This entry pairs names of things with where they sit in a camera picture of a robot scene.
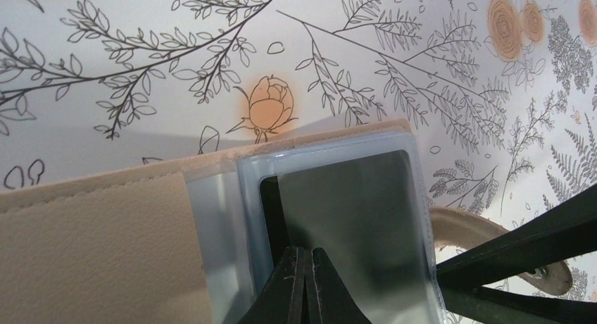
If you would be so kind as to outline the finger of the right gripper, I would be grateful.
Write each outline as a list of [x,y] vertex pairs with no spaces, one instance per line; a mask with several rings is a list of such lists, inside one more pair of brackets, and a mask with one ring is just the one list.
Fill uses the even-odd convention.
[[482,323],[595,323],[593,302],[525,296],[497,289],[442,290],[446,309]]

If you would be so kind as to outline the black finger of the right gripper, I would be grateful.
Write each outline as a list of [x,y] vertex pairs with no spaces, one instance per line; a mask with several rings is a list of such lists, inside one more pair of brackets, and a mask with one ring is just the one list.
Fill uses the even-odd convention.
[[480,287],[596,250],[596,186],[508,232],[440,263],[442,287]]

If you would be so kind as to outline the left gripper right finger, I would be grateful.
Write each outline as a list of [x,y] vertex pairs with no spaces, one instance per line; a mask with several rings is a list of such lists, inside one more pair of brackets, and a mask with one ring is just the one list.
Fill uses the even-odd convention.
[[306,323],[369,323],[354,302],[329,256],[322,248],[307,255],[305,279]]

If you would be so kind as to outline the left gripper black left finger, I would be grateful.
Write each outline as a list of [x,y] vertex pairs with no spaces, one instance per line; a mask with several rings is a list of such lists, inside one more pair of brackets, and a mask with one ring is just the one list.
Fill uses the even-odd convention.
[[239,321],[292,324],[303,321],[306,250],[287,247],[251,308]]

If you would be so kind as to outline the black vip card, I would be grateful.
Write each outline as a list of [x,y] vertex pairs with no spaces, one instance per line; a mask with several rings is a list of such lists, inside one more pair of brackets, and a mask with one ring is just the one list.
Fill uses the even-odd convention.
[[436,323],[408,154],[392,151],[260,184],[267,219],[282,239],[323,248],[358,308],[373,323]]

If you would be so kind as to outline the beige leather card holder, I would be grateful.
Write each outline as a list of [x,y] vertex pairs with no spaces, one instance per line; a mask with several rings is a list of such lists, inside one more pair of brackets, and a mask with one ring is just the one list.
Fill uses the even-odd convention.
[[[508,231],[428,206],[415,138],[397,120],[203,154],[1,195],[2,323],[240,323],[287,247],[261,182],[392,151],[408,154],[429,276],[434,250]],[[307,255],[314,249],[306,250]]]

